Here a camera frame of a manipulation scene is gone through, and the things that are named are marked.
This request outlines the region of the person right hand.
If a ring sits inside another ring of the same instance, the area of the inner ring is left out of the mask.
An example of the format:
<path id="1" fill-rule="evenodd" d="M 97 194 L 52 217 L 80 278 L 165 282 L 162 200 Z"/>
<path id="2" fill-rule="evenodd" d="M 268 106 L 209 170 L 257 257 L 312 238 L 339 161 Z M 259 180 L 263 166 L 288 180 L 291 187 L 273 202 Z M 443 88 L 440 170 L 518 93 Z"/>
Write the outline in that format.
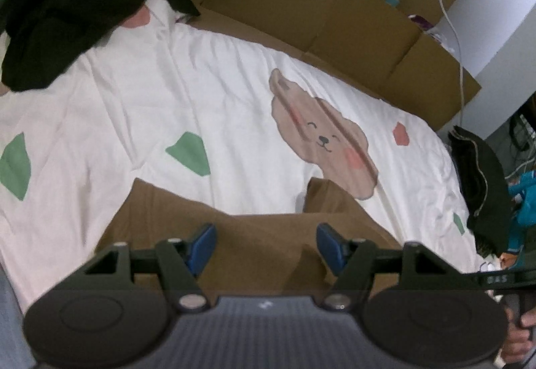
<path id="1" fill-rule="evenodd" d="M 513 310 L 507 307 L 508 333 L 502 346 L 500 357 L 506 364 L 521 362 L 531 351 L 533 342 L 530 339 L 531 328 L 535 327 L 535 309 L 523 314 L 519 323 L 515 322 Z"/>

